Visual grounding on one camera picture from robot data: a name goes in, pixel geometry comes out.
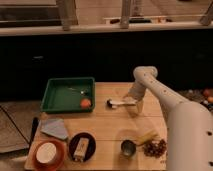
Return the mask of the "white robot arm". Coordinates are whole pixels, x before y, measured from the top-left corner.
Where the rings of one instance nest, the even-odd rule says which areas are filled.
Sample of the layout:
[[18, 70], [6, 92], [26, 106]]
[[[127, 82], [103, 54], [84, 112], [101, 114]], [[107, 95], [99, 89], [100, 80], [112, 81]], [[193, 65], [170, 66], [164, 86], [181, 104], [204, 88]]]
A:
[[156, 79], [157, 68], [138, 66], [128, 95], [138, 101], [149, 90], [165, 107], [167, 171], [213, 171], [213, 114]]

